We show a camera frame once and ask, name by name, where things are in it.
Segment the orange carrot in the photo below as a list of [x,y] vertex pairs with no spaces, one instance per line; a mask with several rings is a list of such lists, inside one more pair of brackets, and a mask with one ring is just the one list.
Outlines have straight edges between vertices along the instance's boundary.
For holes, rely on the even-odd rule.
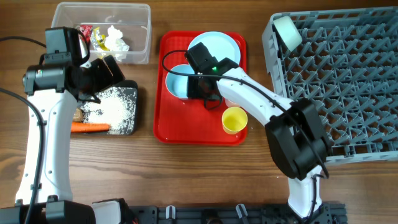
[[72,122],[71,133],[96,133],[109,131],[109,124]]

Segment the yellow plastic cup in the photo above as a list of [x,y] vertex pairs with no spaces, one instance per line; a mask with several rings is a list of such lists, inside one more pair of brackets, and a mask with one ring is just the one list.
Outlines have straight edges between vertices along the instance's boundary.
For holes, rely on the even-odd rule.
[[230,107],[224,111],[221,122],[227,134],[237,134],[247,126],[248,116],[242,108]]

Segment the light blue bowl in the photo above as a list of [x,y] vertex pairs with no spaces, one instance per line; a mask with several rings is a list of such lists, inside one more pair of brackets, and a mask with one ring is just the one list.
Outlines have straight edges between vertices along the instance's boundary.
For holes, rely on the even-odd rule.
[[[194,74],[193,69],[188,64],[181,64],[173,67],[171,69],[173,72],[177,73],[188,73]],[[165,84],[167,90],[174,97],[179,98],[181,100],[187,100],[187,85],[188,85],[188,77],[176,75],[174,73],[168,73],[165,79]]]

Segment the pink plastic cup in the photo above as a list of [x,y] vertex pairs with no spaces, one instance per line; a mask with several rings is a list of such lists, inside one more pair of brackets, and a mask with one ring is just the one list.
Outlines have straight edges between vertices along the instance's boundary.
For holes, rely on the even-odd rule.
[[235,103],[235,102],[233,102],[233,101],[230,101],[230,100],[227,100],[227,99],[225,99],[225,104],[226,104],[226,106],[227,106],[228,108],[231,108],[231,107],[239,107],[239,105],[238,105],[237,103]]

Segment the green bowl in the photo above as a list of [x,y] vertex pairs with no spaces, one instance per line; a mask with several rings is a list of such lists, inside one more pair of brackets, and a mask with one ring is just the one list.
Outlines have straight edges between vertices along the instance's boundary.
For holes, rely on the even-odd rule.
[[302,43],[302,36],[289,16],[274,20],[274,26],[283,43],[291,52]]

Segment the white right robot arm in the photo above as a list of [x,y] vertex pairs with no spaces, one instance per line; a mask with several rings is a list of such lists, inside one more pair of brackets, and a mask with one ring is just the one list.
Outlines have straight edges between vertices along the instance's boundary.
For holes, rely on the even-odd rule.
[[289,207],[303,222],[313,222],[322,204],[318,181],[329,177],[325,162],[331,149],[315,105],[277,95],[233,60],[217,60],[201,42],[185,58],[204,92],[218,90],[264,126],[272,160],[288,178]]

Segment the white tissue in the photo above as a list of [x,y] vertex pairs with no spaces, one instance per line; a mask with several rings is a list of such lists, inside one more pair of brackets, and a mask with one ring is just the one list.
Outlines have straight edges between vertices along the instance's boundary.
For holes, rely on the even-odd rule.
[[126,52],[129,51],[130,46],[123,41],[123,33],[114,26],[108,28],[108,36],[104,44],[109,51],[120,52],[114,55],[117,61],[122,62],[127,57]]

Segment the white rice grains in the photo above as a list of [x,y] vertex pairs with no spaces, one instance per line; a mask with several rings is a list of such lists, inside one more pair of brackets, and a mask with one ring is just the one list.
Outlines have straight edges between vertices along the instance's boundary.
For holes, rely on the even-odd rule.
[[101,103],[84,102],[78,106],[84,113],[84,123],[109,124],[107,135],[131,135],[135,131],[137,89],[110,87],[96,94]]

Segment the red snack wrapper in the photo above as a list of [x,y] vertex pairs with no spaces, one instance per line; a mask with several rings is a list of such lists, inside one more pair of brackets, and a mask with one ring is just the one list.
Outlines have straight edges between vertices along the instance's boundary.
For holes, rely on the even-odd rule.
[[86,39],[90,39],[92,28],[93,28],[92,25],[86,25],[86,24],[79,25],[79,30],[83,33]]

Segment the brown food scrap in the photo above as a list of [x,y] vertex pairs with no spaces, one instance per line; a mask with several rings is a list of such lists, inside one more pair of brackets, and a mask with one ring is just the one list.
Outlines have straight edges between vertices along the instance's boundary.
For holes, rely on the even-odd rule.
[[80,123],[84,120],[84,113],[81,109],[77,108],[73,115],[73,122]]

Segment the light blue plate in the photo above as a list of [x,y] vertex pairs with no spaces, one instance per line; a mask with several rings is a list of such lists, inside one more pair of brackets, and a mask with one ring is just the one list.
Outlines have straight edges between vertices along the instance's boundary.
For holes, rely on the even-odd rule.
[[209,53],[214,56],[217,61],[229,58],[237,64],[240,64],[241,52],[235,40],[229,35],[222,32],[204,32],[196,36],[189,44],[188,49],[198,43],[208,49]]

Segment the yellow clear candy wrapper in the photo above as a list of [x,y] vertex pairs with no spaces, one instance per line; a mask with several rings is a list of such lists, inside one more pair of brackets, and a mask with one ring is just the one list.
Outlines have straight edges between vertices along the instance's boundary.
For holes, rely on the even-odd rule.
[[96,27],[92,30],[90,36],[90,42],[94,50],[99,52],[98,58],[100,59],[107,56],[106,52],[109,51],[109,49],[105,46],[105,40],[106,37],[105,35],[100,33],[99,27]]

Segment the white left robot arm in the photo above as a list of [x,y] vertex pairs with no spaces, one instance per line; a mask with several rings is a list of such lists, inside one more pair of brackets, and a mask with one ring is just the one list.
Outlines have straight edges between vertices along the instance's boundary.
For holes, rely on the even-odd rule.
[[96,103],[97,92],[122,82],[108,56],[85,68],[89,47],[83,33],[69,27],[45,31],[44,53],[24,77],[21,101],[29,108],[27,155],[16,202],[1,210],[2,223],[137,223],[125,200],[84,205],[73,201],[69,178],[72,120],[79,101]]

